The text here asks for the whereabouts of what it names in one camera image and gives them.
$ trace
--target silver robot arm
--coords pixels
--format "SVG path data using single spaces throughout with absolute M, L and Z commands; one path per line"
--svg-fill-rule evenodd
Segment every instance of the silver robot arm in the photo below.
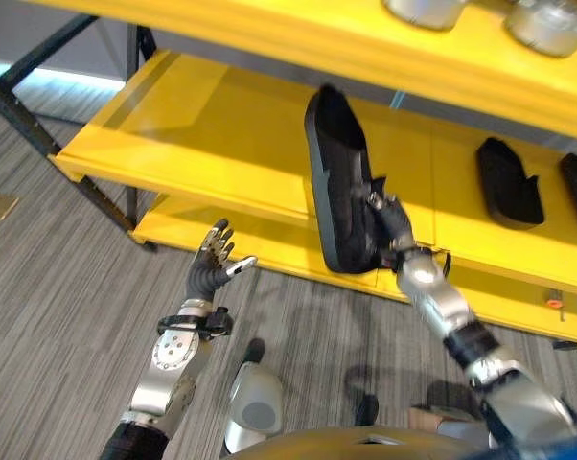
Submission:
M 371 194 L 368 202 L 391 239 L 400 290 L 481 396 L 482 414 L 496 439 L 550 443 L 575 436 L 575 421 L 565 404 L 499 345 L 447 281 L 431 251 L 415 243 L 400 201 Z
M 231 333 L 226 308 L 214 310 L 214 294 L 234 276 L 254 266 L 253 256 L 232 264 L 232 230 L 225 219 L 208 233 L 187 276 L 186 300 L 177 315 L 159 321 L 160 336 L 127 411 L 105 444 L 103 460 L 160 460 L 193 400 L 215 337 Z

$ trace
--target gray carpet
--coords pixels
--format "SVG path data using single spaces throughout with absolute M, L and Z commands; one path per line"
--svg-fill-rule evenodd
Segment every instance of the gray carpet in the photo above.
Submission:
M 77 132 L 45 124 L 63 143 Z M 103 185 L 124 206 L 123 189 Z M 0 221 L 0 459 L 96 458 L 148 365 L 156 320 L 181 301 L 192 256 L 139 249 L 1 118 L 0 193 L 21 198 Z M 457 366 L 407 305 L 258 268 L 217 300 L 235 331 L 216 340 L 167 459 L 218 458 L 253 336 L 284 384 L 287 431 L 351 425 L 364 391 L 379 396 L 383 425 L 406 426 L 416 403 L 473 409 Z M 577 409 L 577 351 L 492 329 Z

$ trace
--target black metal leg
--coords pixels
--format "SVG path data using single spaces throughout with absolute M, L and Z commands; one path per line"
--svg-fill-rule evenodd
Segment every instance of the black metal leg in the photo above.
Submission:
M 156 43 L 152 31 L 148 27 L 128 24 L 127 26 L 127 81 L 139 69 L 139 53 L 144 60 L 152 57 L 156 51 Z M 137 189 L 127 186 L 127 218 L 137 225 Z
M 37 121 L 36 117 L 14 96 L 9 87 L 0 79 L 0 113 L 46 160 L 60 151 L 54 138 Z M 95 183 L 85 177 L 78 183 L 69 181 L 95 206 L 108 216 L 121 230 L 130 235 L 135 225 L 109 199 Z M 154 244 L 142 244 L 146 249 L 153 249 Z
M 127 219 L 137 225 L 137 189 L 127 186 Z
M 29 53 L 18 60 L 1 76 L 1 81 L 9 89 L 14 88 L 44 60 L 53 55 L 74 36 L 86 29 L 98 19 L 97 16 L 79 14 L 58 29 L 44 41 L 35 46 Z

